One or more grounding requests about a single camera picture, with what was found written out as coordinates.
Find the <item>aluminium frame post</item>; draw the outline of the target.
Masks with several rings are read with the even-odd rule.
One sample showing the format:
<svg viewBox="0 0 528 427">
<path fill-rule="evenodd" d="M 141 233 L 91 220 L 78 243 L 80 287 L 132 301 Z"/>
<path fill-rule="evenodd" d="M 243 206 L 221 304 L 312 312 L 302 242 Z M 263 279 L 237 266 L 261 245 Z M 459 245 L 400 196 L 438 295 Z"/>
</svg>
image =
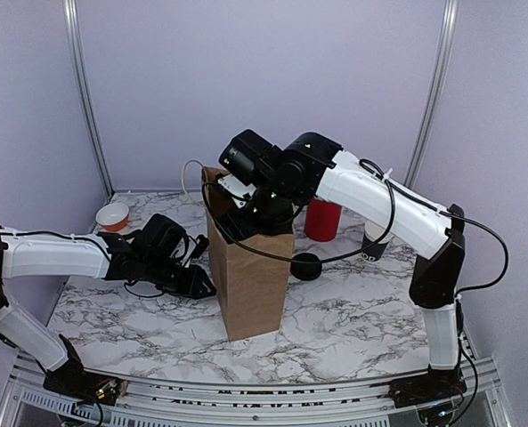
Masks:
<svg viewBox="0 0 528 427">
<path fill-rule="evenodd" d="M 82 37 L 77 16 L 77 2 L 75 0 L 64 0 L 63 7 L 70 54 L 74 75 L 77 82 L 77 90 L 81 103 L 83 118 L 88 131 L 90 146 L 93 152 L 93 157 L 96 163 L 102 188 L 106 194 L 106 197 L 111 199 L 115 194 L 115 190 L 105 158 L 101 136 L 94 113 L 89 82 L 86 74 Z"/>
<path fill-rule="evenodd" d="M 453 45 L 458 15 L 459 0 L 446 0 L 443 2 L 443 17 L 436 47 L 435 63 L 430 79 L 425 107 L 418 128 L 417 138 L 414 144 L 414 150 L 412 151 L 403 182 L 403 184 L 409 189 L 414 189 L 416 180 L 422 168 L 424 155 L 429 146 L 438 102 L 441 98 L 449 69 L 451 48 Z"/>
</svg>

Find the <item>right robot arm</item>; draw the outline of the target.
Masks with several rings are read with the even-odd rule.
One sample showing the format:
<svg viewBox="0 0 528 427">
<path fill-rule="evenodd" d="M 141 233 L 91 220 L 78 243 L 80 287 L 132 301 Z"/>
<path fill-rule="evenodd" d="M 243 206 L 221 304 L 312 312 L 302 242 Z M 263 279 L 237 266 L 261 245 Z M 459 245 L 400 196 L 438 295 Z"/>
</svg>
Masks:
<svg viewBox="0 0 528 427">
<path fill-rule="evenodd" d="M 288 209 L 318 198 L 359 214 L 416 253 L 409 296 L 422 310 L 429 365 L 422 375 L 394 380 L 397 407 L 447 399 L 467 390 L 462 378 L 456 298 L 465 258 L 465 219 L 457 206 L 430 202 L 391 179 L 370 161 L 314 132 L 281 149 L 247 129 L 232 138 L 218 159 L 227 170 L 219 180 L 236 200 L 240 221 L 276 230 Z"/>
</svg>

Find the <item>right aluminium frame post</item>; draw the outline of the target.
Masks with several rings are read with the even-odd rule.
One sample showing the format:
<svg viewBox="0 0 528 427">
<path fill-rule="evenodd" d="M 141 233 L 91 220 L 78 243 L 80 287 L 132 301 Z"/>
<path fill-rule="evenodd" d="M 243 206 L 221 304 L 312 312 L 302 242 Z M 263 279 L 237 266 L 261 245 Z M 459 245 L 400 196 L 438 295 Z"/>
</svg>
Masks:
<svg viewBox="0 0 528 427">
<path fill-rule="evenodd" d="M 435 63 L 430 79 L 425 107 L 418 128 L 417 138 L 414 144 L 414 150 L 412 151 L 403 182 L 403 184 L 409 189 L 414 189 L 416 180 L 422 168 L 424 155 L 429 146 L 438 102 L 441 98 L 449 69 L 451 48 L 453 45 L 458 15 L 459 0 L 446 0 L 443 2 L 443 17 L 436 47 Z"/>
</svg>

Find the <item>brown paper bag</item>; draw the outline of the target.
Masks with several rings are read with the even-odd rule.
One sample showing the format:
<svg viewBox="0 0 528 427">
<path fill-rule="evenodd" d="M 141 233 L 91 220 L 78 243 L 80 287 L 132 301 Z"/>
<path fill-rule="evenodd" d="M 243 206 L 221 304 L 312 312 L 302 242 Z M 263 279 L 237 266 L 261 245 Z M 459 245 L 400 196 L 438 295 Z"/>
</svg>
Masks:
<svg viewBox="0 0 528 427">
<path fill-rule="evenodd" d="M 211 186 L 205 190 L 208 257 L 212 281 L 231 342 L 280 328 L 288 290 L 289 264 L 250 253 L 227 242 L 216 227 L 235 204 Z"/>
</svg>

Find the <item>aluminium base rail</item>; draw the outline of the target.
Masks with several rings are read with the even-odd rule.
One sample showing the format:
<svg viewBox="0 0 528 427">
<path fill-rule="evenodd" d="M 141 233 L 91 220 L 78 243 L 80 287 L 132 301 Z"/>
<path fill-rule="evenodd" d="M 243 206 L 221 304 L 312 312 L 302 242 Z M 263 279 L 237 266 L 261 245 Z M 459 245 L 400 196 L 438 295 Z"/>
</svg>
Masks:
<svg viewBox="0 0 528 427">
<path fill-rule="evenodd" d="M 239 385 L 122 376 L 111 406 L 44 388 L 29 356 L 16 359 L 0 426 L 513 426 L 492 359 L 463 359 L 467 386 L 432 395 L 421 372 L 337 383 Z"/>
</svg>

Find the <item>orange white bowl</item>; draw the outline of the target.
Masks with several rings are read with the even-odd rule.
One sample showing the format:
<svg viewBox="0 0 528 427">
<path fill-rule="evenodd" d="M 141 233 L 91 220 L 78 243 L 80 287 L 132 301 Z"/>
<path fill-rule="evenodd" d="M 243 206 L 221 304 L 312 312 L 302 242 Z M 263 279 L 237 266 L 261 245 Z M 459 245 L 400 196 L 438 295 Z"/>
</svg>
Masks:
<svg viewBox="0 0 528 427">
<path fill-rule="evenodd" d="M 125 203 L 109 203 L 96 213 L 95 220 L 104 230 L 117 232 L 128 224 L 129 213 L 129 206 Z"/>
</svg>

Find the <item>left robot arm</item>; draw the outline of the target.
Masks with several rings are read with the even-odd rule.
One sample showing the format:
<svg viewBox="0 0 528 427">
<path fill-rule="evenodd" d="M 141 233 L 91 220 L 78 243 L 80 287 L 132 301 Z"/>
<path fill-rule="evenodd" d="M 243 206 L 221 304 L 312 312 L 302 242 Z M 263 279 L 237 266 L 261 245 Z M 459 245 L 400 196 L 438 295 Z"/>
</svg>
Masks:
<svg viewBox="0 0 528 427">
<path fill-rule="evenodd" d="M 198 300 L 216 294 L 208 274 L 192 264 L 207 247 L 206 237 L 189 238 L 182 226 L 159 213 L 127 235 L 62 235 L 0 225 L 0 339 L 35 359 L 45 373 L 45 389 L 112 406 L 126 392 L 126 382 L 87 371 L 69 339 L 50 331 L 6 294 L 4 281 L 79 276 L 127 286 L 147 282 L 162 294 Z"/>
</svg>

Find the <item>red cylindrical holder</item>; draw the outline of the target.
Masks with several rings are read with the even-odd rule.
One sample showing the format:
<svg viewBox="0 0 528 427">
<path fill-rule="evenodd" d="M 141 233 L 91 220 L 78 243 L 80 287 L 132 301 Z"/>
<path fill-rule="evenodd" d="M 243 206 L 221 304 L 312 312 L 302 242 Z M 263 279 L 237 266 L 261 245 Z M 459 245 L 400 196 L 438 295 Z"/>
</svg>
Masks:
<svg viewBox="0 0 528 427">
<path fill-rule="evenodd" d="M 342 207 L 314 198 L 307 207 L 305 235 L 318 242 L 329 242 L 337 235 Z"/>
</svg>

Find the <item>left aluminium frame post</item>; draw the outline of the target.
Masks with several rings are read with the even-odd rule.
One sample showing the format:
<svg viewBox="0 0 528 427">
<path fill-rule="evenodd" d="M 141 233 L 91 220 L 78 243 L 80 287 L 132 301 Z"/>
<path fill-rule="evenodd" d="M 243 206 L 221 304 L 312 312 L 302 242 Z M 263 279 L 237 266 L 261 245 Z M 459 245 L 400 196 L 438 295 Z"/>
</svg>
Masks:
<svg viewBox="0 0 528 427">
<path fill-rule="evenodd" d="M 63 7 L 70 54 L 74 75 L 77 82 L 77 90 L 81 103 L 83 118 L 88 131 L 90 146 L 93 152 L 93 157 L 96 163 L 102 188 L 106 194 L 106 197 L 111 199 L 115 194 L 115 190 L 105 158 L 101 136 L 94 113 L 89 82 L 86 74 L 82 37 L 77 16 L 77 2 L 75 0 L 64 0 Z"/>
</svg>

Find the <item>stacked black paper cup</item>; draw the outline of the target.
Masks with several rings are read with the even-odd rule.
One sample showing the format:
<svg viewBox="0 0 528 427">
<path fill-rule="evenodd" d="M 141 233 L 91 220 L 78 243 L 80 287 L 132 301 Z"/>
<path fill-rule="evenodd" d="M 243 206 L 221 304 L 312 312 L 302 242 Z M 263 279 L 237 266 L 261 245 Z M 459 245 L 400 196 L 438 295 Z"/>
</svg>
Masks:
<svg viewBox="0 0 528 427">
<path fill-rule="evenodd" d="M 369 262 L 376 262 L 382 257 L 387 244 L 392 238 L 392 234 L 390 232 L 385 233 L 385 231 L 385 228 L 379 227 L 374 222 L 365 223 L 361 242 L 361 256 L 363 259 Z"/>
</svg>

